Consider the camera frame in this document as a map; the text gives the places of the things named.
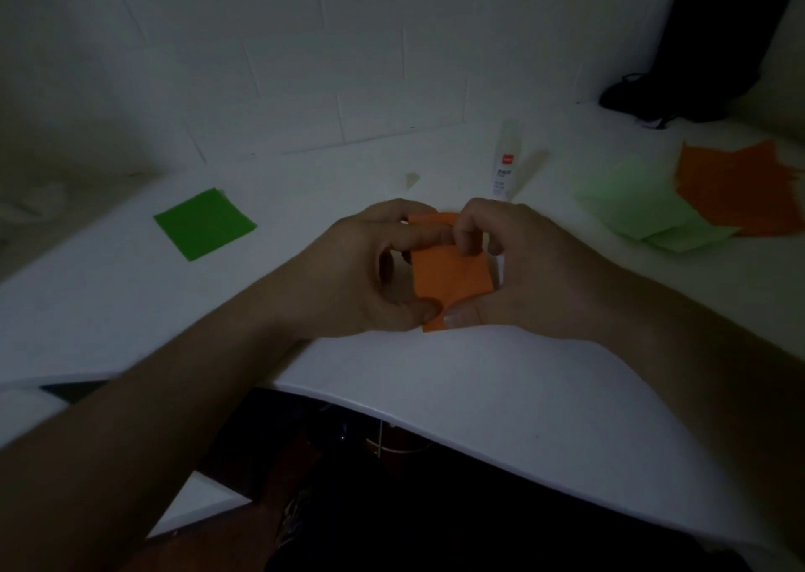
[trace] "crumpled orange paper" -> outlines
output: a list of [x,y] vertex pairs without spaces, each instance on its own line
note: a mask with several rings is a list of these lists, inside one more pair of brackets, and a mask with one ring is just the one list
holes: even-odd
[[[457,218],[457,213],[449,212],[412,214],[408,222],[443,222],[453,226]],[[410,262],[414,270],[416,295],[438,299],[445,309],[468,296],[494,291],[484,252],[477,256],[462,256],[456,246],[436,246],[411,252]],[[425,323],[422,331],[444,330],[443,318],[444,312],[441,312]]]
[[683,144],[676,178],[679,195],[710,224],[739,226],[743,236],[805,230],[795,174],[777,160],[774,140],[734,152]]

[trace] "light green paper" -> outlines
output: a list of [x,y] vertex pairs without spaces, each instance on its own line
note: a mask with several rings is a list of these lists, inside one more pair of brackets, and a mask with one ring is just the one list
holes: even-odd
[[616,233],[641,241],[699,217],[686,200],[639,159],[589,180],[576,199]]
[[257,228],[218,189],[197,194],[156,214],[154,220],[187,260],[199,259]]
[[711,243],[725,241],[738,231],[739,226],[713,226],[697,214],[693,220],[669,231],[650,235],[643,241],[672,252],[689,252]]

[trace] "person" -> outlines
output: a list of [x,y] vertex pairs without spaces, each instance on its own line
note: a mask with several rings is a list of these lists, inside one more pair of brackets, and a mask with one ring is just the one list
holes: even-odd
[[441,311],[392,303],[389,251],[504,254],[504,281],[446,309],[450,328],[514,325],[620,356],[805,554],[802,362],[619,267],[524,205],[473,199],[451,229],[392,200],[333,224],[119,378],[0,451],[0,567],[120,563],[154,526],[238,401],[296,342],[410,330]]

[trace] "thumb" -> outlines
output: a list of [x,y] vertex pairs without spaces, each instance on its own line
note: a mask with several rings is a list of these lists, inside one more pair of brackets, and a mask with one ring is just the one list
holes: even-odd
[[429,322],[442,312],[434,298],[415,298],[402,303],[383,302],[377,311],[378,330],[412,330]]
[[448,307],[444,312],[444,327],[453,329],[482,324],[510,324],[510,306],[502,290],[471,296]]

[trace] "wall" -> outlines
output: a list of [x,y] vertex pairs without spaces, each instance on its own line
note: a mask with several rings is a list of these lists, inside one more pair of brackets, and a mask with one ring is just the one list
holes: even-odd
[[761,67],[761,79],[732,112],[805,142],[805,0],[791,0]]
[[0,140],[89,176],[595,99],[670,0],[0,0]]

